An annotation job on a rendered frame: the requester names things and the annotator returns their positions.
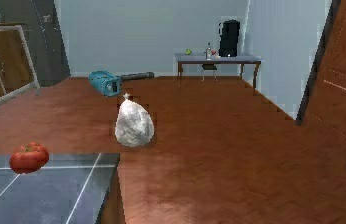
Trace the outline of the white tied garbage bag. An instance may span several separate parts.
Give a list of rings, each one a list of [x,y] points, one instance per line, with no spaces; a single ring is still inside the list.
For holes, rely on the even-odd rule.
[[[115,124],[116,140],[126,147],[144,146],[155,133],[151,115],[142,105],[132,101],[129,93],[123,98]]]

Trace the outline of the small dark chair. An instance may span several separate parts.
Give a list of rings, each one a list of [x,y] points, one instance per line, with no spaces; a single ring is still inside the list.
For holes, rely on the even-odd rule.
[[[215,74],[215,72],[217,71],[217,66],[215,64],[202,64],[202,71],[201,71],[202,81],[205,80],[205,74],[204,74],[205,71],[211,71],[213,78],[216,81],[218,81],[217,76]]]

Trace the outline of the grey top wooden leg table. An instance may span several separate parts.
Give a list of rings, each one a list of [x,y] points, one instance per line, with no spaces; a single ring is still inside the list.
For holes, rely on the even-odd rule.
[[[262,59],[258,56],[251,55],[239,55],[236,57],[220,57],[220,56],[211,56],[209,59],[205,55],[186,55],[186,54],[177,54],[175,56],[177,62],[177,78],[182,78],[183,65],[184,64],[237,64],[240,65],[240,76],[243,76],[244,66],[246,64],[254,65],[255,69],[253,72],[253,88],[256,88],[257,75],[262,63]]]

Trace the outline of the teal handheld vacuum cleaner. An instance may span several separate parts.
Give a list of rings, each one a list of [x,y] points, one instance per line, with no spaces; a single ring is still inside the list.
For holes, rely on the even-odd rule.
[[[113,97],[121,93],[121,85],[124,81],[151,79],[153,72],[114,75],[108,71],[94,71],[89,74],[88,81],[91,86],[106,97]]]

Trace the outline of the black coffee machine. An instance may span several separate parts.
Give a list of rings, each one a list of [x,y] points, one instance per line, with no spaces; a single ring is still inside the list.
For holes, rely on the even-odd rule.
[[[227,20],[220,25],[220,48],[221,57],[235,57],[238,53],[238,42],[240,34],[240,22]]]

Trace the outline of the wooden counter with tiled top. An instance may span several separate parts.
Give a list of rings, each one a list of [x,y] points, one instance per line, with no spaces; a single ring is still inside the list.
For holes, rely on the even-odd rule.
[[[125,224],[120,155],[52,154],[31,174],[0,155],[0,224]]]

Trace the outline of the red tomato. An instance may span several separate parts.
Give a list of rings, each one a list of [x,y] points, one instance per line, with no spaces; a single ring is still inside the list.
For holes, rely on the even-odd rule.
[[[17,174],[29,174],[41,169],[48,161],[47,148],[39,143],[30,142],[11,155],[9,165]]]

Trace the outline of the dark grey fridge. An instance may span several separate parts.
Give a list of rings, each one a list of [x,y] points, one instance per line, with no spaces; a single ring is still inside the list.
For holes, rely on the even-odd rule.
[[[70,76],[55,0],[0,0],[0,21],[21,22],[41,87]]]

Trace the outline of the brown wooden room door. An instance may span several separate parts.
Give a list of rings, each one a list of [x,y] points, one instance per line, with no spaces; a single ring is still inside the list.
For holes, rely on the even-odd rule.
[[[296,117],[346,139],[346,0],[332,0]]]

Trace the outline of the wooden cabinet with grey frame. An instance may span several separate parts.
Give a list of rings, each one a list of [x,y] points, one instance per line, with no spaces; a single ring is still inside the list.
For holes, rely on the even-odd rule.
[[[23,23],[0,22],[0,105],[40,84],[23,32]]]

